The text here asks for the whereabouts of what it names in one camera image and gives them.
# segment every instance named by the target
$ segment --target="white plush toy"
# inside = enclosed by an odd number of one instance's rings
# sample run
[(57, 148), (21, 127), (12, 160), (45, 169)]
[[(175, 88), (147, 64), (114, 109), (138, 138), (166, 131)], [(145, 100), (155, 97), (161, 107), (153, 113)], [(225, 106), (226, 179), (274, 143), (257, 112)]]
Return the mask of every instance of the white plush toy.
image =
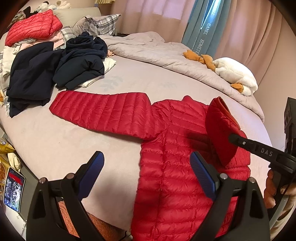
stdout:
[(71, 8), (71, 4), (67, 1), (57, 1), (57, 9)]
[(36, 8), (36, 11), (37, 12), (45, 12), (48, 10), (48, 5), (49, 5), (49, 2), (48, 1), (45, 1), (43, 3), (41, 3), (37, 8)]
[(228, 83), (241, 84), (243, 86), (243, 90), (239, 90), (242, 95), (250, 96), (258, 89), (254, 75), (240, 62), (224, 57), (214, 60), (213, 64), (216, 66), (215, 73), (221, 78)]
[(71, 4), (67, 1), (57, 1), (56, 4), (49, 5), (48, 1), (41, 3), (36, 11), (37, 12), (45, 12), (48, 9), (56, 10), (56, 9), (64, 9), (64, 8), (71, 8)]

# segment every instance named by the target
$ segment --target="screw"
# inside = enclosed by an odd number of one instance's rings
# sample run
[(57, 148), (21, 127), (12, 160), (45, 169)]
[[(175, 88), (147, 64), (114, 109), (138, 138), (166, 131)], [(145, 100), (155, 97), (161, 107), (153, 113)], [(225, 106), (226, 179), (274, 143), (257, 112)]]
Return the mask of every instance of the screw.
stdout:
[(67, 174), (66, 178), (67, 179), (72, 179), (72, 178), (74, 178), (74, 176), (75, 176), (74, 173), (69, 173), (69, 174)]
[(42, 178), (39, 179), (39, 182), (40, 182), (40, 183), (45, 183), (46, 180), (47, 180), (47, 179), (46, 179), (45, 177), (42, 177)]
[(220, 177), (224, 180), (228, 178), (227, 174), (225, 174), (225, 173), (221, 173)]
[(255, 183), (255, 182), (256, 182), (256, 179), (253, 178), (253, 177), (250, 177), (250, 178), (249, 178), (249, 181), (250, 181), (251, 183)]

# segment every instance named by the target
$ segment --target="gray bed sheet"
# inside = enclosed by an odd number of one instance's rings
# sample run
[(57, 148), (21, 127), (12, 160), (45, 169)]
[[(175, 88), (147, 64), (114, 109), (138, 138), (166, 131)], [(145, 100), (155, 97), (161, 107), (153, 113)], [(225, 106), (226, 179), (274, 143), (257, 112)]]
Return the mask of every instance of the gray bed sheet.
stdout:
[[(248, 138), (271, 145), (259, 116), (222, 92), (162, 67), (119, 56), (113, 58), (117, 63), (104, 78), (77, 91), (145, 92), (151, 103), (164, 99), (181, 100), (189, 95), (209, 104), (213, 98), (221, 96)], [(7, 117), (1, 108), (0, 119), (7, 135), (30, 170), (38, 178), (49, 180), (75, 172), (95, 151), (102, 151), (105, 166), (89, 197), (82, 203), (88, 212), (101, 220), (128, 230), (139, 177), (141, 140), (89, 131), (52, 115), (49, 106), (58, 92), (54, 88), (48, 104), (30, 107), (14, 118)], [(263, 191), (268, 163), (252, 155), (250, 168)]]

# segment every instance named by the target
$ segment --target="plaid pillow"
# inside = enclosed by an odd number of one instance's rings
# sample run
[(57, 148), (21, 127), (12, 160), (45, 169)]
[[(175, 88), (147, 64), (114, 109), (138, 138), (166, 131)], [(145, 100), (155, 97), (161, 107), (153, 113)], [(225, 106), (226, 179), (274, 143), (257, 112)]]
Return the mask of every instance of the plaid pillow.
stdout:
[(115, 25), (121, 14), (112, 14), (103, 17), (87, 18), (83, 24), (83, 31), (89, 32), (90, 35), (109, 35), (113, 36)]
[(63, 45), (57, 47), (56, 49), (64, 49), (64, 48), (66, 48), (66, 42), (71, 38), (75, 38), (75, 35), (73, 34), (72, 28), (70, 26), (63, 27), (61, 29), (61, 33), (63, 34), (63, 40), (64, 40), (65, 43)]

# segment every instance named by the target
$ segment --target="blue curtain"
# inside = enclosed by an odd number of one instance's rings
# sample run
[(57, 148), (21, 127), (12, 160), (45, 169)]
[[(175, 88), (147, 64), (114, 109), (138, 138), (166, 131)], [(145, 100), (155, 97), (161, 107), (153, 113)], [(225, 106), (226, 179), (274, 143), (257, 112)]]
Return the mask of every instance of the blue curtain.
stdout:
[(196, 0), (182, 43), (197, 54), (214, 56), (221, 39), (231, 0)]

